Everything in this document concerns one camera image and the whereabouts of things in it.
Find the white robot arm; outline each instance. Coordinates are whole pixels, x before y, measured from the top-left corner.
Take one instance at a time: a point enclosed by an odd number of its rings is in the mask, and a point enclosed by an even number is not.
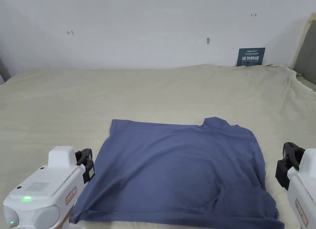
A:
[[[94,176],[91,149],[75,153],[69,146],[49,152],[41,166],[5,198],[4,215],[10,228],[51,229],[60,225]],[[69,228],[69,219],[63,229]]]
[[[287,191],[301,228],[316,227],[316,149],[303,149],[292,142],[283,147],[276,178]]]

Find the mattress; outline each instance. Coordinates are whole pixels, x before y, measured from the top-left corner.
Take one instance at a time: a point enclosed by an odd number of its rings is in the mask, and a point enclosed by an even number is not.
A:
[[[201,124],[216,116],[250,129],[266,162],[266,188],[286,228],[299,228],[275,179],[284,142],[316,146],[316,93],[282,66],[200,65],[172,70],[35,70],[0,85],[2,200],[55,146],[92,148],[97,155],[112,119]],[[89,228],[186,228],[136,222]],[[5,228],[3,209],[0,226]]]

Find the red label sticker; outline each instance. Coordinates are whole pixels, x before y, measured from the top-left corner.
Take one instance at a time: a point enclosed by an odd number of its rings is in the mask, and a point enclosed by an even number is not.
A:
[[[68,203],[70,203],[70,201],[72,200],[72,198],[74,198],[76,193],[77,193],[77,187],[73,188],[73,190],[67,195],[67,197],[66,197],[66,205],[68,205]]]
[[[307,217],[306,217],[306,215],[305,215],[305,213],[303,211],[303,208],[302,208],[302,206],[301,206],[301,204],[300,204],[300,202],[298,200],[295,200],[295,207],[297,208],[297,210],[298,210],[298,212],[299,212],[299,214],[300,214],[300,216],[302,218],[302,221],[303,221],[305,227],[307,227],[308,219],[307,219]]]

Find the wrinkled fabric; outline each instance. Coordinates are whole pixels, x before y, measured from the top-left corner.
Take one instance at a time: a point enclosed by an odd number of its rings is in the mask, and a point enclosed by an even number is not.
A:
[[[201,126],[113,120],[94,167],[74,222],[284,228],[253,133],[219,118]]]

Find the speaker grille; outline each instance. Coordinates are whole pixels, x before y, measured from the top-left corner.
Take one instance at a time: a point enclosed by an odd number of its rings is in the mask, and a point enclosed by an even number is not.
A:
[[[42,192],[50,183],[48,182],[33,182],[25,191],[26,192]]]

